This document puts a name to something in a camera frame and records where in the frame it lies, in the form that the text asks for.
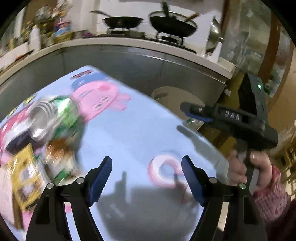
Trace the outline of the right hand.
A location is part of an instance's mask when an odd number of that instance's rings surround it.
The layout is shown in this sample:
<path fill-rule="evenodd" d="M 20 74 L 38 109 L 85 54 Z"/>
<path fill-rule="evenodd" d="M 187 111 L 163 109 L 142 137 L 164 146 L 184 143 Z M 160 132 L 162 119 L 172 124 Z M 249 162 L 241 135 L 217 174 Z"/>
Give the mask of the right hand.
<path fill-rule="evenodd" d="M 236 148 L 232 148 L 228 157 L 228 179 L 229 184 L 232 186 L 236 186 L 239 183 L 247 183 L 247 167 L 244 163 L 238 160 L 237 156 L 238 153 Z M 250 162 L 259 169 L 256 190 L 266 188 L 270 184 L 273 175 L 272 164 L 267 153 L 253 151 L 250 154 Z"/>

